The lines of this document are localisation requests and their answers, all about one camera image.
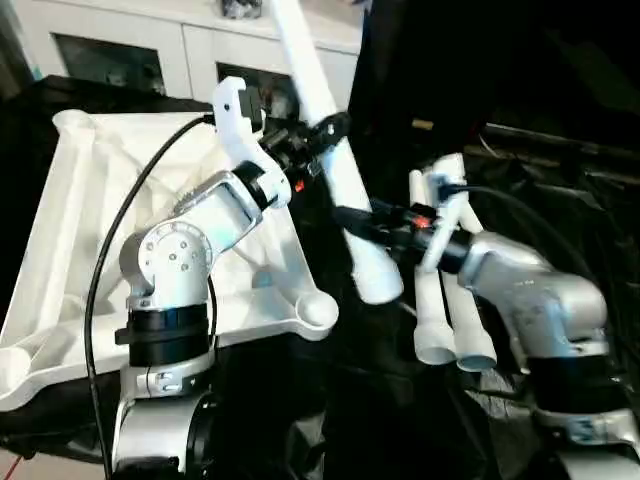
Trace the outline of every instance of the black cable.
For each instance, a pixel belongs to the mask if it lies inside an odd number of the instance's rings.
[[[506,192],[496,190],[490,187],[483,187],[479,185],[443,185],[441,192],[445,195],[451,195],[457,192],[476,192],[491,195],[495,198],[502,200],[513,206],[520,213],[527,216],[527,218],[540,230],[544,231],[556,244],[560,247],[573,263],[576,274],[595,282],[595,277],[591,270],[587,266],[584,258],[576,252],[566,238],[558,232],[547,220],[545,220],[538,212],[529,207],[526,203],[517,199],[513,195]]]
[[[207,287],[209,297],[211,297],[211,332],[209,332],[209,345],[213,345],[214,350],[218,347],[218,337],[216,337],[216,326],[218,324],[218,303],[216,301],[216,291],[213,288],[211,275],[207,277]]]
[[[162,156],[171,148],[171,146],[178,141],[180,137],[182,137],[185,133],[191,130],[196,125],[200,123],[214,123],[213,115],[204,115],[202,117],[191,120],[184,127],[174,133],[169,140],[165,142],[160,150],[156,152],[156,154],[151,158],[147,166],[144,167],[142,172],[140,172],[140,176],[131,187],[131,190],[125,197],[122,205],[120,206],[120,210],[116,214],[113,219],[113,223],[109,227],[107,234],[104,237],[104,242],[102,244],[102,248],[100,249],[100,254],[98,255],[98,260],[96,261],[96,268],[93,271],[93,276],[91,277],[91,284],[89,285],[89,292],[87,293],[87,307],[84,313],[84,357],[87,365],[87,375],[89,376],[89,387],[91,389],[91,401],[93,402],[93,410],[96,416],[96,427],[98,428],[98,440],[100,441],[100,450],[102,453],[102,463],[104,466],[104,476],[106,480],[111,480],[111,476],[113,474],[111,468],[111,452],[109,448],[109,444],[107,443],[107,437],[105,435],[104,426],[102,425],[102,417],[101,417],[101,407],[100,407],[100,395],[98,392],[98,384],[96,382],[96,365],[95,359],[93,357],[93,343],[91,339],[91,327],[93,322],[93,308],[96,301],[96,293],[98,291],[98,283],[100,281],[100,275],[102,274],[102,268],[104,267],[104,262],[107,259],[107,253],[109,252],[109,247],[111,246],[111,242],[113,242],[113,237],[122,223],[122,219],[124,218],[127,210],[133,203],[133,199],[136,194],[144,184],[145,180],[153,170],[153,167],[156,166],[158,161],[162,158]]]

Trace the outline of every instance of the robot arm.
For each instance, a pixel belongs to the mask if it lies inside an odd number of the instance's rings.
[[[218,136],[237,166],[214,174],[167,219],[134,233],[121,249],[131,294],[127,327],[116,332],[116,343],[129,346],[113,442],[116,475],[140,469],[204,475],[215,410],[207,375],[215,360],[207,278],[216,259],[262,221],[264,210],[286,206],[291,185],[319,174],[318,156],[347,132],[348,117],[336,114],[314,128],[298,125],[258,141],[254,131],[263,114],[257,105],[257,91],[244,80],[229,77],[219,85]]]
[[[437,233],[436,211],[375,205],[374,213],[339,207],[335,218],[419,264]],[[546,439],[560,448],[626,444],[640,459],[636,422],[608,357],[605,301],[593,283],[557,272],[533,249],[490,232],[453,231],[438,267],[498,308],[529,374]]]

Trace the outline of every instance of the white frame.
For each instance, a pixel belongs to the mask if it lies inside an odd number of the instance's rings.
[[[53,34],[70,35],[155,50],[167,95],[192,97],[180,23],[41,0],[14,7],[42,75],[68,76]]]

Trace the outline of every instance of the white pvc pipe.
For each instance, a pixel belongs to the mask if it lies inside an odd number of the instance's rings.
[[[427,205],[422,172],[409,173],[411,204]],[[414,269],[417,326],[413,332],[416,357],[427,365],[443,365],[456,360],[453,330],[447,323],[438,272]]]
[[[302,112],[313,126],[338,110],[313,45],[298,0],[271,0],[271,10],[287,55]],[[347,139],[321,158],[327,185],[335,205],[371,210]],[[384,249],[344,232],[353,259],[353,279],[360,298],[369,304],[394,300],[402,293],[397,265]]]
[[[462,181],[464,179],[464,163],[462,155],[447,156],[446,174],[450,181]],[[430,184],[424,182],[425,195],[427,199],[434,199],[433,193],[430,191]],[[453,210],[439,211],[442,214],[451,215],[448,218],[448,224],[455,226],[458,220],[462,223],[462,227],[469,227],[472,233],[477,233],[478,228],[482,230],[482,225],[475,216],[475,212],[469,205],[467,197],[462,198],[463,202],[455,204]],[[485,331],[478,307],[476,306],[473,294],[458,285],[455,275],[443,273],[442,284],[447,297],[447,306],[449,308],[449,318],[453,326],[453,337],[455,344],[455,352],[457,356],[457,364],[461,370],[468,372],[479,372],[493,368],[496,365],[496,352],[493,347],[491,336]]]
[[[438,229],[433,234],[431,244],[427,252],[422,258],[420,268],[427,272],[435,272],[442,258],[453,231],[458,226],[458,218],[465,203],[468,203],[469,194],[467,192],[457,193],[451,196],[445,202],[440,202],[437,191],[433,188],[437,180],[445,178],[450,183],[465,183],[464,180],[464,161],[462,154],[452,153],[440,158],[431,170],[428,182],[431,185],[425,187],[427,200],[429,205],[438,208]]]
[[[442,283],[458,357],[458,367],[466,372],[481,372],[496,366],[496,351],[491,336],[480,320],[473,294],[458,285],[455,275],[442,274]]]

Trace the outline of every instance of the pipe end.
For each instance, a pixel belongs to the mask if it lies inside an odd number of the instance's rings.
[[[413,332],[416,357],[427,365],[456,361],[453,332],[448,325],[419,325]]]
[[[483,372],[497,365],[491,337],[484,330],[456,332],[458,368],[465,372]]]

